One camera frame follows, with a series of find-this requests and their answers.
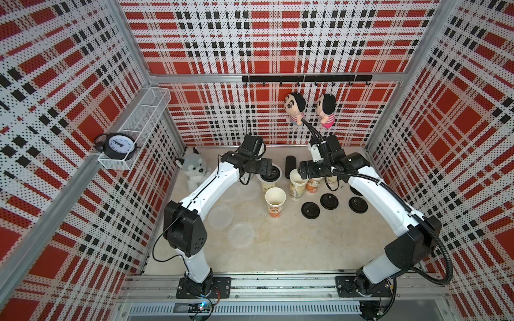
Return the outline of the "grey husky plush toy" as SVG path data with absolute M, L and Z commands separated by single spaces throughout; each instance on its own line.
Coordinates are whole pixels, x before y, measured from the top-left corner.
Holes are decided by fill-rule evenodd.
M 187 176 L 187 187 L 190 193 L 194 192 L 210 175 L 206 159 L 196 147 L 186 151 L 182 158 L 176 158 L 174 163 Z

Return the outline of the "hanging boy doll striped shirt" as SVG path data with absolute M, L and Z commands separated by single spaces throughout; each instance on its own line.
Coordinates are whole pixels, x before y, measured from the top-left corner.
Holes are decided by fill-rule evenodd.
M 302 94 L 295 92 L 287 94 L 284 106 L 289 120 L 298 127 L 302 126 L 306 108 L 306 101 Z

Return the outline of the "black glasses case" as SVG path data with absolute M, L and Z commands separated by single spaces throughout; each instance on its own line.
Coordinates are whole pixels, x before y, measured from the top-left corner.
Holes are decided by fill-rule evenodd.
M 285 160 L 285 177 L 290 179 L 290 173 L 297 168 L 297 159 L 295 156 L 289 155 Z

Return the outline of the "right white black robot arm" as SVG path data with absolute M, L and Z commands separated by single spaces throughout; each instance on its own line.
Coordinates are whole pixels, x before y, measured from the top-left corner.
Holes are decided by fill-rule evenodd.
M 308 144 L 312 159 L 300 163 L 298 172 L 304 179 L 336 176 L 356 189 L 385 219 L 396 239 L 383 254 L 357 270 L 353 290 L 370 297 L 385 279 L 396 279 L 410 270 L 437 285 L 447 285 L 453 277 L 453 263 L 447 247 L 440 239 L 442 223 L 427 217 L 409 205 L 379 176 L 370 162 L 359 153 L 346 154 L 336 136 L 313 134 Z M 417 268 L 417 264 L 435 249 L 444 259 L 444 273 L 433 278 Z

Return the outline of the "black alarm clock on shelf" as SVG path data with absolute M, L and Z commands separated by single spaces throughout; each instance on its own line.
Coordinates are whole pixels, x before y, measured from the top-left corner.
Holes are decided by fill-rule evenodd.
M 102 134 L 94 140 L 95 149 L 114 160 L 129 160 L 137 151 L 136 141 L 123 133 Z

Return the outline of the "paper cup red flowers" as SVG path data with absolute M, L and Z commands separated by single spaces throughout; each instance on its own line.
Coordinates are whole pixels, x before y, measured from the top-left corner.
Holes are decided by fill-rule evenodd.
M 310 194 L 316 194 L 323 180 L 324 178 L 322 177 L 309 179 L 306 184 L 306 191 Z

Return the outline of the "black wall hook rail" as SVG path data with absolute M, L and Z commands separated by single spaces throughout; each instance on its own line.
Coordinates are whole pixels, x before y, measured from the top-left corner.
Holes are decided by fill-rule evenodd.
M 373 76 L 364 74 L 364 75 L 292 75 L 292 76 L 242 76 L 243 83 L 304 83 L 304 82 L 313 82 L 313 83 L 336 83 L 343 82 L 348 84 L 353 84 L 355 82 L 363 82 L 365 84 L 369 84 L 373 80 Z

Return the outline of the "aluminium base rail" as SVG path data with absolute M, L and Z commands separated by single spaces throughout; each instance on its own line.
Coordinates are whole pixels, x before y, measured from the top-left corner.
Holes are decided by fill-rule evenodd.
M 320 274 L 220 274 L 207 298 L 220 303 L 209 320 L 229 316 L 370 316 L 384 320 L 458 320 L 450 296 L 416 274 L 384 281 L 364 297 L 349 271 Z M 176 303 L 197 300 L 182 289 L 181 276 L 135 276 L 122 287 L 114 320 L 189 320 Z

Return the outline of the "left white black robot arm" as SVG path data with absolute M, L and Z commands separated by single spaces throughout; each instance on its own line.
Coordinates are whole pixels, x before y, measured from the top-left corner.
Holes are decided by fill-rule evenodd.
M 195 297 L 206 297 L 213 288 L 213 271 L 203 247 L 207 231 L 203 224 L 217 200 L 245 175 L 270 175 L 272 159 L 264 158 L 263 138 L 247 134 L 235 150 L 223 154 L 214 172 L 180 202 L 170 201 L 164 211 L 163 233 L 186 267 L 182 289 Z

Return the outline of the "hanging doll pink shirt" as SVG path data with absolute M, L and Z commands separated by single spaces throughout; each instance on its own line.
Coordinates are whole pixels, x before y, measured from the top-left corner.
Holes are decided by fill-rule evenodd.
M 331 94 L 322 94 L 316 102 L 316 113 L 321 125 L 330 129 L 335 123 L 336 98 Z

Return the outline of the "black cup lid front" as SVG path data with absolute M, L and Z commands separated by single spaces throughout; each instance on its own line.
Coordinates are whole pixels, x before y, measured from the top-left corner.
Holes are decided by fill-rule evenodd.
M 349 208 L 358 214 L 365 213 L 368 210 L 368 203 L 361 197 L 352 197 L 348 204 Z

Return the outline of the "middle tall paper cup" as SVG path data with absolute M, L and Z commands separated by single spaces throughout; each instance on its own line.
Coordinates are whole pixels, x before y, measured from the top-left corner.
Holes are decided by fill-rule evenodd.
M 298 201 L 304 194 L 309 179 L 303 179 L 298 169 L 293 169 L 290 174 L 290 196 L 293 201 Z

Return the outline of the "translucent paper disc front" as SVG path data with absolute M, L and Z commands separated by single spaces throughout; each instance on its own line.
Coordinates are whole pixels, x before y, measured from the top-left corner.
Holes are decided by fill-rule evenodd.
M 227 232 L 229 244 L 233 247 L 243 248 L 253 244 L 254 229 L 248 221 L 237 221 Z

